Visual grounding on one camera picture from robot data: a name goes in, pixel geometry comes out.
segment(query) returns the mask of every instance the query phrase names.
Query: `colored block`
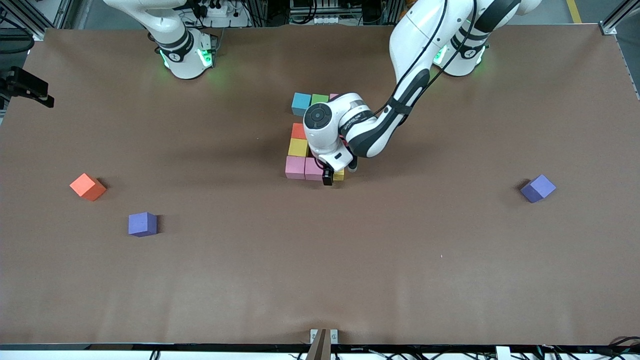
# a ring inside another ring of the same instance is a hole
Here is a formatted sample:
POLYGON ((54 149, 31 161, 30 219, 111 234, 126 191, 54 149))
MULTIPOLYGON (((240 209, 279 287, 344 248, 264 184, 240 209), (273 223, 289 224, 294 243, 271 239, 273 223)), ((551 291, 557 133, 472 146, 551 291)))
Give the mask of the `colored block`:
POLYGON ((299 156, 287 156, 284 173, 288 179, 305 179, 305 159, 299 156))
POLYGON ((328 102, 328 101, 329 101, 328 95, 318 95, 318 94, 311 95, 311 105, 317 102, 328 102))
POLYGON ((157 233, 157 216, 151 213, 129 215, 129 235, 141 238, 143 236, 155 235, 157 233))
POLYGON ((311 105, 311 95, 299 92, 293 94, 293 102, 291 103, 293 115, 305 116, 305 111, 309 105, 311 105))
POLYGON ((549 196, 554 190, 556 186, 547 179, 546 176, 540 175, 537 178, 529 181, 520 192, 524 195, 530 202, 538 202, 545 197, 549 196))
POLYGON ((344 180, 344 169, 333 173, 333 181, 343 181, 343 180, 344 180))
POLYGON ((309 148, 309 144, 306 140, 302 139, 291 139, 289 142, 289 156, 302 156, 303 158, 307 156, 307 149, 309 148))
POLYGON ((100 181, 87 174, 82 174, 71 185, 69 185, 78 196, 89 201, 96 201, 105 191, 105 188, 100 181))
POLYGON ((322 181, 323 170, 316 164, 316 158, 305 158, 305 179, 322 181))
POLYGON ((291 138, 306 140, 307 136, 305 135, 305 127, 298 122, 293 123, 293 129, 291 130, 291 138))

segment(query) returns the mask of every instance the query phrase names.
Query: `blue cube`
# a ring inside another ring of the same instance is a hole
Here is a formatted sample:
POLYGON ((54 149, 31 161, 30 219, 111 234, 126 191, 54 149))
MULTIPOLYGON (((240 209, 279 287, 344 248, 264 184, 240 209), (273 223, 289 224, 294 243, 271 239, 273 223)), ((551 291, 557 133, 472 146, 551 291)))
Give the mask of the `blue cube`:
POLYGON ((151 213, 129 215, 129 235, 141 238, 143 236, 155 235, 157 233, 157 216, 151 213))
POLYGON ((556 189, 556 186, 547 179, 546 176, 540 175, 537 178, 529 181, 520 192, 524 195, 530 202, 538 202, 545 197, 549 196, 556 189))
POLYGON ((293 115, 305 116, 305 111, 311 105, 311 95, 296 92, 293 94, 293 102, 291 103, 291 111, 293 115))

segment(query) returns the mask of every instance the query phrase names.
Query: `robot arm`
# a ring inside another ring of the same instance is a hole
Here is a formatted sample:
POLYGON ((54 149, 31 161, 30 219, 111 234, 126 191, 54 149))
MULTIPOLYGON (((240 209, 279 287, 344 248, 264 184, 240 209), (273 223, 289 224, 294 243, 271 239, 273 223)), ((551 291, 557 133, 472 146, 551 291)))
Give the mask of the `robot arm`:
POLYGON ((173 8, 187 0, 104 0, 139 21, 160 47, 164 66, 181 79, 193 79, 213 66, 212 38, 187 29, 173 8))
MULTIPOLYGON (((522 2, 527 3, 529 12, 540 1, 522 2)), ((381 115, 376 117, 354 93, 310 106, 303 123, 313 155, 325 167, 339 171, 345 167, 355 170, 357 157, 379 154, 435 80, 429 74, 434 59, 437 65, 445 63, 443 70, 451 65, 454 72, 468 74, 480 62, 488 33, 507 23, 520 3, 521 0, 418 0, 391 34, 389 52, 397 85, 381 115), (471 21, 466 21, 470 14, 471 21), (477 29, 478 24, 484 26, 483 31, 477 29), (477 44, 465 47, 467 40, 477 44), (451 51, 445 56, 449 47, 451 51)))

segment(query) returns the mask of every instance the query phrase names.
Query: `table surface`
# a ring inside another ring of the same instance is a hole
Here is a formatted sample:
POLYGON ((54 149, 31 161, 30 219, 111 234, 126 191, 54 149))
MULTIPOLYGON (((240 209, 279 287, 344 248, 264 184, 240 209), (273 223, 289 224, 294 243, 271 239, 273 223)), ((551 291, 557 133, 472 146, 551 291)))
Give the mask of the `table surface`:
POLYGON ((233 29, 174 78, 144 31, 53 30, 56 106, 0 127, 0 342, 604 344, 640 332, 640 104, 596 25, 510 26, 333 188, 284 177, 294 92, 394 86, 390 27, 233 29), (96 202, 68 185, 87 172, 96 202), (517 190, 557 186, 529 204, 517 190), (161 234, 127 235, 127 216, 161 234))

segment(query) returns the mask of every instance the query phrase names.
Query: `green light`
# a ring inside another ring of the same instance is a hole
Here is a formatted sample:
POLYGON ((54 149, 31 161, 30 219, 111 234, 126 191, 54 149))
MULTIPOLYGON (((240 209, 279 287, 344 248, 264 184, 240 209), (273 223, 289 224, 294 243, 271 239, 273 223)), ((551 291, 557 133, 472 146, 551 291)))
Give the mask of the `green light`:
POLYGON ((208 51, 203 51, 198 49, 198 55, 200 55, 200 59, 202 60, 202 65, 204 65, 205 67, 211 66, 213 62, 211 61, 211 54, 209 54, 208 51))
POLYGON ((484 54, 484 50, 486 50, 486 46, 482 46, 482 50, 480 50, 480 54, 478 55, 478 60, 476 61, 476 65, 482 61, 482 54, 484 54))
POLYGON ((164 61, 164 67, 168 68, 169 64, 166 62, 166 58, 164 57, 164 54, 162 53, 162 51, 160 52, 160 56, 162 56, 162 60, 164 61))
POLYGON ((442 63, 442 59, 444 58, 444 54, 447 53, 447 46, 445 45, 445 47, 443 47, 442 49, 440 49, 440 51, 436 54, 436 57, 433 59, 433 62, 436 65, 439 65, 442 63))

